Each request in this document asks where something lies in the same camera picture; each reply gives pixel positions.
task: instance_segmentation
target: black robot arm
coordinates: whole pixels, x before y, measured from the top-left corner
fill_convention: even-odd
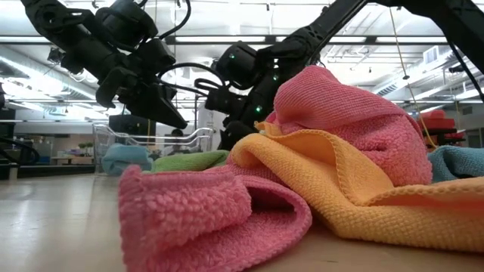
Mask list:
[[[224,97],[209,93],[207,108],[228,114],[222,139],[235,143],[240,139],[240,133],[231,133],[230,128],[253,127],[255,121],[263,120],[273,110],[278,88],[305,66],[316,63],[321,49],[368,2],[388,7],[402,6],[432,19],[449,43],[456,44],[479,70],[484,71],[481,50],[484,48],[484,13],[471,0],[336,0],[313,23],[298,29],[282,42],[259,51],[238,42],[222,55],[216,70],[238,82],[240,89],[252,87],[243,100],[226,93]],[[231,149],[230,144],[222,143],[221,146]]]
[[[175,57],[160,39],[146,42],[158,30],[133,0],[117,0],[96,15],[67,8],[57,0],[21,1],[36,30],[65,51],[61,66],[72,73],[86,69],[99,80],[96,100],[100,105],[115,107],[112,100],[118,95],[133,115],[187,126],[171,103],[175,90],[157,78],[175,63]]]

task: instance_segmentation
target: blue towel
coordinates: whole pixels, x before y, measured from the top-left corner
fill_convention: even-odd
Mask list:
[[[432,182],[484,176],[484,149],[443,146],[428,154]]]
[[[153,160],[146,147],[113,144],[101,160],[103,170],[110,176],[120,176],[128,165],[136,164],[145,171],[151,170]]]

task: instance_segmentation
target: wooden table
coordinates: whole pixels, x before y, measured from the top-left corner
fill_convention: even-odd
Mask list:
[[[117,179],[0,182],[0,271],[120,272]],[[320,224],[257,272],[483,272],[484,257],[342,240]]]

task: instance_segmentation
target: yellow towel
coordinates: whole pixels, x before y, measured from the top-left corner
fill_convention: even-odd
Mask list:
[[[239,141],[231,159],[266,166],[312,206],[338,236],[396,245],[484,252],[484,178],[394,187],[346,141],[318,130],[262,134]]]

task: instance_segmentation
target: microfiber towel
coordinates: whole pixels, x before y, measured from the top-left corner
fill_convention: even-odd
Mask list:
[[[312,222],[288,188],[231,172],[141,174],[119,183],[128,272],[242,271],[299,241]]]
[[[224,165],[227,156],[226,150],[164,156],[154,161],[151,171],[203,171]]]
[[[484,176],[484,149],[443,146],[428,155],[432,182]]]
[[[143,170],[150,171],[152,158],[146,147],[113,144],[107,149],[101,159],[104,172],[110,176],[120,176],[131,164],[139,165]]]
[[[285,134],[267,122],[257,127],[264,134],[238,141],[223,169],[277,176],[270,179],[302,196],[336,235],[484,252],[484,178],[395,187],[378,165],[334,134]]]
[[[335,134],[380,166],[396,186],[432,180],[418,124],[392,102],[339,83],[325,68],[306,67],[284,83],[274,109],[266,121],[283,133],[312,128]]]

